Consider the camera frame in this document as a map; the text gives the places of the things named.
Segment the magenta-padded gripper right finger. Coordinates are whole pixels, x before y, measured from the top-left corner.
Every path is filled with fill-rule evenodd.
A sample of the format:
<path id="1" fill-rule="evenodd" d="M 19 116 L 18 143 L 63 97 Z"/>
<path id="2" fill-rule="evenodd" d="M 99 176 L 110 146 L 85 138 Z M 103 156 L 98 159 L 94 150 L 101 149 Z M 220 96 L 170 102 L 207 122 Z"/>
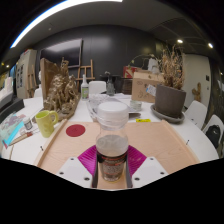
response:
<path id="1" fill-rule="evenodd" d="M 128 147 L 126 182 L 128 188 L 140 188 L 168 175 L 155 157 L 147 157 L 133 146 Z"/>

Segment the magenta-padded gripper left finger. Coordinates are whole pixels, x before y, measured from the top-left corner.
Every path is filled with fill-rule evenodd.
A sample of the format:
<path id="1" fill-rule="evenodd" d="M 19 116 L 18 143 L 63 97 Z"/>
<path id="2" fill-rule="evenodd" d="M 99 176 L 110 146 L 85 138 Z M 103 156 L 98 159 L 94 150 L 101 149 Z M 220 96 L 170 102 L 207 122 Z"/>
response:
<path id="1" fill-rule="evenodd" d="M 96 188 L 98 185 L 96 146 L 91 146 L 78 157 L 70 157 L 56 175 L 84 188 Z"/>

